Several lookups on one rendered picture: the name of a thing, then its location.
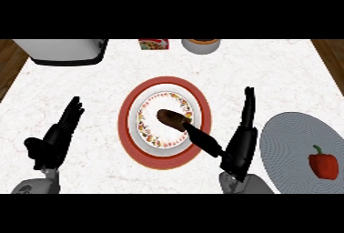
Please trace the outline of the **grey cup with orange rim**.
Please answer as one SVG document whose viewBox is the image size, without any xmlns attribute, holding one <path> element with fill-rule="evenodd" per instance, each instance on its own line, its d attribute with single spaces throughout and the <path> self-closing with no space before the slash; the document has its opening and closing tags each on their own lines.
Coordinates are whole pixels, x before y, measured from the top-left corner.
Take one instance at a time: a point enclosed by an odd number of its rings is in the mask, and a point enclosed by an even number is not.
<svg viewBox="0 0 344 233">
<path fill-rule="evenodd" d="M 221 40 L 196 40 L 196 39 L 184 39 L 182 44 L 185 49 L 197 55 L 209 55 L 218 51 Z"/>
</svg>

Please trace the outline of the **white toaster appliance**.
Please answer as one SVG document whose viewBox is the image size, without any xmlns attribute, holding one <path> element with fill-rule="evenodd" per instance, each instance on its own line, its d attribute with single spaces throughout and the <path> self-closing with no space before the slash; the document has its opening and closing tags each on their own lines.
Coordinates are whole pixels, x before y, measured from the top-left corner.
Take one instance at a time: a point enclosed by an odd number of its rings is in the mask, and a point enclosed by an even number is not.
<svg viewBox="0 0 344 233">
<path fill-rule="evenodd" d="M 105 55 L 108 39 L 15 39 L 14 42 L 42 66 L 97 65 Z"/>
</svg>

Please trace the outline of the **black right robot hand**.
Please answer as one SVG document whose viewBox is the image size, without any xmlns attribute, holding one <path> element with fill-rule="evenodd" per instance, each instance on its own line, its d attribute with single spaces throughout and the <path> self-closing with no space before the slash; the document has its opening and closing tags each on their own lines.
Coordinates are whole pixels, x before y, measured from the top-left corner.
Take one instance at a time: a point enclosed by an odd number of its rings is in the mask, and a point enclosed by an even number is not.
<svg viewBox="0 0 344 233">
<path fill-rule="evenodd" d="M 243 121 L 235 130 L 227 149 L 222 149 L 215 138 L 196 126 L 190 123 L 184 124 L 184 127 L 188 130 L 191 142 L 213 157 L 222 157 L 221 168 L 238 181 L 246 180 L 259 137 L 259 129 L 253 126 L 256 114 L 256 95 L 253 87 L 246 88 L 246 96 L 247 100 L 243 110 Z"/>
</svg>

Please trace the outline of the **red printed box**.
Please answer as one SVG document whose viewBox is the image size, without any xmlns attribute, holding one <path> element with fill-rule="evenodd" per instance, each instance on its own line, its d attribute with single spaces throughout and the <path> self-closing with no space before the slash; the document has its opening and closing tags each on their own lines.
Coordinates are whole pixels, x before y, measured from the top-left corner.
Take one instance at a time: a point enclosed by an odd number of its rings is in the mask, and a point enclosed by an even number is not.
<svg viewBox="0 0 344 233">
<path fill-rule="evenodd" d="M 170 42 L 167 39 L 141 39 L 142 50 L 167 50 L 170 48 Z"/>
</svg>

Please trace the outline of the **white floral-rimmed plate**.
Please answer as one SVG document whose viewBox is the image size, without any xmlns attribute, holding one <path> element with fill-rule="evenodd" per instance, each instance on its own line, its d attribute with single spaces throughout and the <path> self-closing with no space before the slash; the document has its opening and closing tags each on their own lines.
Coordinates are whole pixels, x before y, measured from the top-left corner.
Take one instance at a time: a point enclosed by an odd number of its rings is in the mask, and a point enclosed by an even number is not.
<svg viewBox="0 0 344 233">
<path fill-rule="evenodd" d="M 178 155 L 191 146 L 184 124 L 203 125 L 201 104 L 176 84 L 148 87 L 129 109 L 129 135 L 139 149 L 154 157 Z"/>
</svg>

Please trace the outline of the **red round placemat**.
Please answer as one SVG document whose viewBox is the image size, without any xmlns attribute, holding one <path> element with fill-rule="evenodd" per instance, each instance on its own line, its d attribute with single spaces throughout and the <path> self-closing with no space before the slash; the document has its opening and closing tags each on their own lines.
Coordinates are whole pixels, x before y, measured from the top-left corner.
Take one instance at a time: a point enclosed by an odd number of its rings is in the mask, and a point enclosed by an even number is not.
<svg viewBox="0 0 344 233">
<path fill-rule="evenodd" d="M 201 149 L 191 143 L 191 140 L 184 142 L 176 149 L 169 149 L 167 151 L 148 149 L 148 146 L 141 146 L 142 140 L 135 132 L 134 111 L 139 107 L 142 98 L 150 93 L 173 89 L 178 90 L 179 94 L 187 94 L 188 99 L 193 101 L 191 105 L 197 107 L 198 116 L 194 126 L 204 133 L 210 133 L 213 119 L 207 99 L 201 90 L 179 77 L 162 76 L 142 82 L 128 95 L 119 114 L 119 136 L 125 150 L 139 164 L 160 170 L 184 166 L 201 153 Z"/>
</svg>

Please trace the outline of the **grey round placemat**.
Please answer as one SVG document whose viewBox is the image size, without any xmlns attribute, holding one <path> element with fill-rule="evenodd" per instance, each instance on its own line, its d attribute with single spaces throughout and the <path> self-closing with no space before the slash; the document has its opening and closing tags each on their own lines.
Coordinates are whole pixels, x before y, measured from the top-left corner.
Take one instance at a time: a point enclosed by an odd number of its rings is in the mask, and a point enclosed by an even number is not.
<svg viewBox="0 0 344 233">
<path fill-rule="evenodd" d="M 309 156 L 333 155 L 339 162 L 336 180 L 320 179 Z M 283 194 L 344 194 L 344 138 L 314 116 L 286 112 L 268 121 L 260 139 L 262 161 Z"/>
</svg>

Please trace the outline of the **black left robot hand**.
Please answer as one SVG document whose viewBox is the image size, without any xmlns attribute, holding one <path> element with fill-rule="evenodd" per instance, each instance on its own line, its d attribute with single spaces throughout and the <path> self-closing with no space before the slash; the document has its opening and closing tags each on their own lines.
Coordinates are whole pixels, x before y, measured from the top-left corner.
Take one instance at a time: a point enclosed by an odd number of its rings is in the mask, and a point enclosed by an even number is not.
<svg viewBox="0 0 344 233">
<path fill-rule="evenodd" d="M 85 112 L 80 98 L 73 97 L 57 124 L 45 138 L 29 137 L 24 145 L 29 157 L 36 160 L 35 170 L 58 169 L 66 161 L 73 134 Z"/>
</svg>

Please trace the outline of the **red bell pepper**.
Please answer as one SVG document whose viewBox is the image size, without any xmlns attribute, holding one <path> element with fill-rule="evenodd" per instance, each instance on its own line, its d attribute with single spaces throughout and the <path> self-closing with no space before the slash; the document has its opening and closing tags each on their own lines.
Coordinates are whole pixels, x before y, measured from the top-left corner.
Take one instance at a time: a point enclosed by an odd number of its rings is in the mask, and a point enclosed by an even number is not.
<svg viewBox="0 0 344 233">
<path fill-rule="evenodd" d="M 339 162 L 334 155 L 324 154 L 322 148 L 315 145 L 317 154 L 309 156 L 311 169 L 320 179 L 336 180 L 339 176 Z"/>
</svg>

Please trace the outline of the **brown sweet potato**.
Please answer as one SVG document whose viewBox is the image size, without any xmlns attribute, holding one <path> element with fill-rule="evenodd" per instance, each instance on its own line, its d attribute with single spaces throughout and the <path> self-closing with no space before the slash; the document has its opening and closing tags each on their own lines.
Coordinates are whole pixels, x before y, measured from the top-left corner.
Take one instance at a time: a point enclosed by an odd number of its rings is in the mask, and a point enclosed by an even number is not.
<svg viewBox="0 0 344 233">
<path fill-rule="evenodd" d="M 173 127 L 181 132 L 187 131 L 184 124 L 191 123 L 188 117 L 167 109 L 159 110 L 157 119 L 166 126 Z"/>
</svg>

